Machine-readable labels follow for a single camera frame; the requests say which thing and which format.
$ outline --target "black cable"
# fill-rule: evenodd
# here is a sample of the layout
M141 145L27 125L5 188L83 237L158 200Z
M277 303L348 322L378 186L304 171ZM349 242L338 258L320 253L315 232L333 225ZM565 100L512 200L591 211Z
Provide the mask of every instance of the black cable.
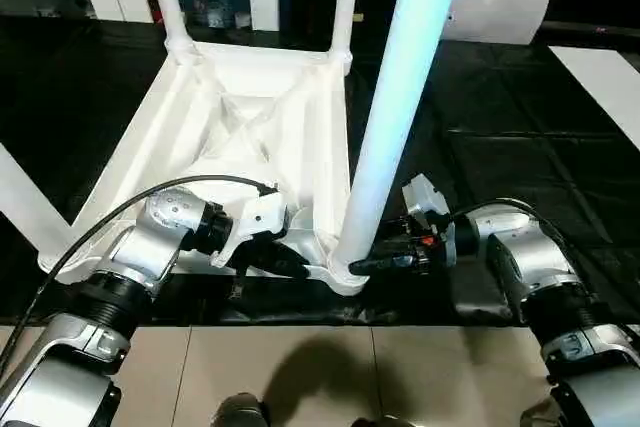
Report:
M122 212L127 210L134 204L137 204L139 201L157 193L161 190L168 189L169 187L175 187L177 185L188 184L191 182L201 182L201 181L226 181L226 182L235 182L238 184L250 185L258 189L260 196L268 195L277 192L278 190L274 187L269 187L261 182L256 182L255 180L245 179L243 177L236 177L234 175L216 175L216 174L203 174L203 175L191 175L189 177L181 177L179 179L168 180L166 182L162 182L161 184L150 187L139 194L131 197L126 202L123 202L118 207L113 209L107 215L105 215L102 219L100 219L96 224L87 230L78 240L76 240L69 250L67 250L62 257L55 263L51 271L47 274L44 281L38 287L38 290L33 296L31 304L27 307L27 309L22 314L22 317L14 327L7 343L2 349L2 353L0 353L0 377L4 375L9 365L9 361L13 356L13 353L16 349L16 345L22 332L24 331L29 317L31 317L31 313L35 308L38 300L42 296L42 293L46 290L46 288L53 282L56 276L60 273L65 264L71 259L71 257L82 247L89 239L91 239L94 235L96 235L105 225L111 222L114 218L120 215Z

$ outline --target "white tube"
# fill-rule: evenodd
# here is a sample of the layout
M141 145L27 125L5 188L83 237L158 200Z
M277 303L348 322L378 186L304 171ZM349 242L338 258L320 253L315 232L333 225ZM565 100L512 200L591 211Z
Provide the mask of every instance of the white tube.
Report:
M336 0L336 16L333 20L333 38L331 39L332 55L343 55L351 63L351 29L353 27L353 11L356 0Z
M174 54L180 64L192 63L196 54L196 48L182 19L182 10L178 0L158 0L164 28L167 31L165 45L167 50Z
M365 258L382 217L451 0L397 0L351 196L330 267Z
M43 256L58 258L73 243L69 224L2 144L0 211Z

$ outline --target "beige floor tile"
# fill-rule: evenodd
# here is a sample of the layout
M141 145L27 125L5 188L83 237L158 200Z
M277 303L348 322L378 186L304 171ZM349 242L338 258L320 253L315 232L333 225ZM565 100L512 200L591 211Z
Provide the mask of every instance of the beige floor tile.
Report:
M11 370L41 331L40 328L27 329ZM9 333L9 327L0 327L2 346ZM114 427L171 427L188 338L188 328L148 327L137 330L131 351L114 377L114 383L122 390L122 402L112 424Z
M424 426L514 427L545 397L525 329L374 328L383 411Z
M4 348L4 344L9 339L9 335L11 335L12 330L13 330L13 327L8 327L6 325L0 326L0 346L1 346L0 349ZM9 363L9 368L7 369L4 377L2 378L3 382L9 376L9 374L13 372L13 369L16 368L16 366L20 363L20 361L25 356L25 354L29 351L33 343L42 333L42 330L43 330L43 327L27 327L25 329L24 334L18 341L18 349L13 355L13 359L11 359L11 362Z
M220 402L251 392L273 424L350 426L379 414L367 328L194 328L175 427L202 427Z

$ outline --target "black tile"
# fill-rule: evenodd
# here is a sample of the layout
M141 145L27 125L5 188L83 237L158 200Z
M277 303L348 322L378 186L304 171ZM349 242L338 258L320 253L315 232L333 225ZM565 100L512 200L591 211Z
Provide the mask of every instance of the black tile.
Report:
M536 130L547 134L617 134L616 124L559 61L508 69L502 77Z
M558 173L544 139L465 137L452 143L476 200L513 197L573 237L602 241L597 229Z
M624 135L550 142L576 181L640 182L640 152Z
M640 242L640 153L626 138L554 139L576 188L602 220L614 244Z
M488 47L441 44L424 96L438 110L443 129L457 132L531 132Z

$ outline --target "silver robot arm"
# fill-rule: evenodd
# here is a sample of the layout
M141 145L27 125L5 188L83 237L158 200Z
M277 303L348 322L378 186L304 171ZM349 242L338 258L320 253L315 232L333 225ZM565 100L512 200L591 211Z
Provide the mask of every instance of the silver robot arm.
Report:
M0 388L0 427L110 425L121 393L109 376L125 360L179 252L230 257L254 234L286 230L279 193L248 201L245 212L252 217L232 220L221 206L179 188L149 197L135 226L113 242L68 310L52 319ZM256 213L266 221L260 226L253 225Z
M456 227L464 250L486 260L517 320L540 343L553 388L523 414L522 425L640 425L638 346L538 220L496 204L456 219Z
M518 323L535 335L550 373L550 398L526 412L522 425L640 426L638 335L617 324L585 285L555 228L545 221L543 229L535 211L513 199L451 213L424 175L403 194L408 215L381 225L369 258L352 263L352 274L448 268L476 257L501 284Z

